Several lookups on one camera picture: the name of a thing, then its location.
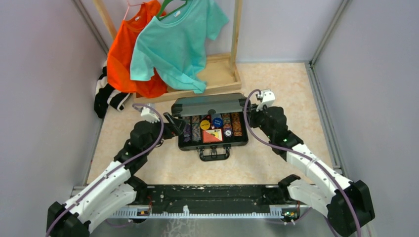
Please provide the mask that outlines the red playing card box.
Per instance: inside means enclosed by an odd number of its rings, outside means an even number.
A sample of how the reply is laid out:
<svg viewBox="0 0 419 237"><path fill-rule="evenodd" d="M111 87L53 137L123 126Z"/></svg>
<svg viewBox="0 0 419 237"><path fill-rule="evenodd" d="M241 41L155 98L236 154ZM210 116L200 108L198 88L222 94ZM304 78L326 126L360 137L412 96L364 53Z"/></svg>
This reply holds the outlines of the red playing card box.
<svg viewBox="0 0 419 237"><path fill-rule="evenodd" d="M223 142L223 132L221 129L204 130L202 138L203 143Z"/></svg>

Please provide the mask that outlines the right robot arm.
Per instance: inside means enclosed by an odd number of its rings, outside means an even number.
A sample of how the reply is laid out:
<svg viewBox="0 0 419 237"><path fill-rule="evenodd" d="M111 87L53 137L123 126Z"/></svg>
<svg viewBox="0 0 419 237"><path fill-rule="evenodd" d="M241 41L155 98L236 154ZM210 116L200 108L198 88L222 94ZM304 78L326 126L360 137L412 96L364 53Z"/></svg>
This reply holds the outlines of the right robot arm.
<svg viewBox="0 0 419 237"><path fill-rule="evenodd" d="M269 146L275 154L298 168L313 182L310 185L297 175L289 175L279 183L280 201L301 201L321 213L340 236L356 234L360 237L361 228L375 218L368 185L362 180L350 180L317 158L288 129L283 108L263 106L259 109L255 104L245 104L243 112L251 135L254 135L253 128L259 128L269 140L265 142L257 135L255 139Z"/></svg>

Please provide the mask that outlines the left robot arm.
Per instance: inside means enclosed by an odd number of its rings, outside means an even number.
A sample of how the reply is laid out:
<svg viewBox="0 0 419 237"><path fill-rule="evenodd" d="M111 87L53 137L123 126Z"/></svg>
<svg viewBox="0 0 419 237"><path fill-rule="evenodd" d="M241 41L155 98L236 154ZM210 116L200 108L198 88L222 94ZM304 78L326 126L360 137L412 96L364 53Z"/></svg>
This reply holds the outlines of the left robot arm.
<svg viewBox="0 0 419 237"><path fill-rule="evenodd" d="M148 201L147 184L135 173L147 156L163 140L182 135L186 121L164 113L150 123L137 122L114 160L88 186L60 204L54 202L47 212L47 237L88 237L106 219L125 205Z"/></svg>

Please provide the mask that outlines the yellow round button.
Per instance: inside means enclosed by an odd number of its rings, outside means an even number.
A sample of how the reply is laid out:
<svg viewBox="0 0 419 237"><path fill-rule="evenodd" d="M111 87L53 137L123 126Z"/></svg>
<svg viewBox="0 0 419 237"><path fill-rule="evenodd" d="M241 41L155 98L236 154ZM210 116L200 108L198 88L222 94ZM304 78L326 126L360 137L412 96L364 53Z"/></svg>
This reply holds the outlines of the yellow round button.
<svg viewBox="0 0 419 237"><path fill-rule="evenodd" d="M201 130L209 130L211 128L211 122L208 120L202 120L200 122L200 129Z"/></svg>

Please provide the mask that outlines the red black triangle marker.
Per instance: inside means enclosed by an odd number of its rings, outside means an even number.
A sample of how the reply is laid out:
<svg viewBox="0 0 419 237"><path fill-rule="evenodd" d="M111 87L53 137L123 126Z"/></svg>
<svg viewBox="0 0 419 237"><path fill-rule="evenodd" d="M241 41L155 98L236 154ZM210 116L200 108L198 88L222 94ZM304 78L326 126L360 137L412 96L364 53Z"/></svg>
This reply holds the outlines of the red black triangle marker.
<svg viewBox="0 0 419 237"><path fill-rule="evenodd" d="M201 117L201 120L208 120L209 122L211 122L212 121L211 115L204 115Z"/></svg>

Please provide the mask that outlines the blue round button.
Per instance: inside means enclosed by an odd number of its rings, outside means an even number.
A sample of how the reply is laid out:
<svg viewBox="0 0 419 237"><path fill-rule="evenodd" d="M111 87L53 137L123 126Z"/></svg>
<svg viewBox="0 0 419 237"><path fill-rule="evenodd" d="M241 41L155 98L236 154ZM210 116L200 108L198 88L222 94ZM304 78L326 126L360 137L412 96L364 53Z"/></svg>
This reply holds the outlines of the blue round button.
<svg viewBox="0 0 419 237"><path fill-rule="evenodd" d="M223 127L223 119L222 118L213 118L212 124L215 128Z"/></svg>

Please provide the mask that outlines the black poker set case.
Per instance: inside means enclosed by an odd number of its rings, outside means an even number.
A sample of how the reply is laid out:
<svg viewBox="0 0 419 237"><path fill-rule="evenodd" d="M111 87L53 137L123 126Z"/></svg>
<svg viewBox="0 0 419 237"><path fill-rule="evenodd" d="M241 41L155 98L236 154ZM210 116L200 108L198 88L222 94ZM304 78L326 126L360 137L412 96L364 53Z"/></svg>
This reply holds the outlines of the black poker set case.
<svg viewBox="0 0 419 237"><path fill-rule="evenodd" d="M244 121L246 97L241 93L179 98L171 107L186 122L178 147L196 150L201 161L226 160L230 149L249 141Z"/></svg>

